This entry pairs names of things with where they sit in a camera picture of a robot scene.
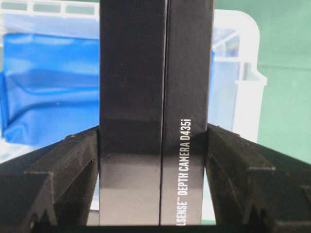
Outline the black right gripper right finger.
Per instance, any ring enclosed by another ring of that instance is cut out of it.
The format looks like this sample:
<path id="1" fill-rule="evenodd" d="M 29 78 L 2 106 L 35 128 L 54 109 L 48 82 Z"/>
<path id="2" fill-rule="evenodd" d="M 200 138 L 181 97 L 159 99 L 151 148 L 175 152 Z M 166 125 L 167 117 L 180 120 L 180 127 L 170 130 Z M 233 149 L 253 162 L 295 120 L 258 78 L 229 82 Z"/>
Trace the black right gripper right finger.
<path id="1" fill-rule="evenodd" d="M 207 134 L 216 232 L 310 232 L 309 164 L 212 124 Z"/>

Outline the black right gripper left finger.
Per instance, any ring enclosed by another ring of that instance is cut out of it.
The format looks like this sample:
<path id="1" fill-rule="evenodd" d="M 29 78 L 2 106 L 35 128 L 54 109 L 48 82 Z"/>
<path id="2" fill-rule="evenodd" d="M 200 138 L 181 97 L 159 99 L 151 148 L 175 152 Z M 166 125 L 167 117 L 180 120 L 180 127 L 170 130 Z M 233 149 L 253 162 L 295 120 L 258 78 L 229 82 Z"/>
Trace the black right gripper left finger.
<path id="1" fill-rule="evenodd" d="M 1 163 L 1 232 L 86 225 L 98 172 L 97 127 Z"/>

